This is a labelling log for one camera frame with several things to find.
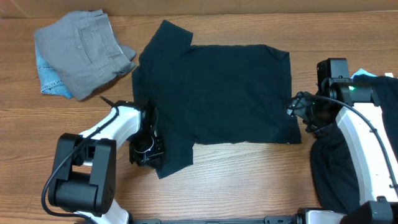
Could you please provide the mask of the black t-shirt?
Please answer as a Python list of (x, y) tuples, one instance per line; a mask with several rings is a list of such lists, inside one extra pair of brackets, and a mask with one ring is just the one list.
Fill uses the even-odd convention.
[(299, 144), (288, 52), (268, 45), (193, 45), (163, 21), (132, 73), (134, 100), (157, 109), (163, 179), (193, 164), (194, 144)]

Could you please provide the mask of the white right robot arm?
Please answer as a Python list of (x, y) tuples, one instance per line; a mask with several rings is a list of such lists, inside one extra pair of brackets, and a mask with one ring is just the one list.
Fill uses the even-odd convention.
[(298, 92), (287, 104), (307, 131), (336, 123), (348, 145), (359, 185), (360, 206), (349, 214), (304, 208), (297, 223), (397, 223), (397, 161), (376, 91), (350, 78), (326, 78), (316, 94)]

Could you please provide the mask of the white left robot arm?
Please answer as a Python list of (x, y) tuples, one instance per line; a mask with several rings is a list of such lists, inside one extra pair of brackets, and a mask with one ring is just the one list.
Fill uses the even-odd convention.
[(41, 195), (47, 214), (82, 218), (86, 223), (133, 222), (114, 197), (116, 154), (129, 142), (130, 163), (160, 169), (165, 149), (156, 134), (159, 114), (152, 103), (106, 103), (111, 111), (95, 126), (59, 137), (52, 173)]

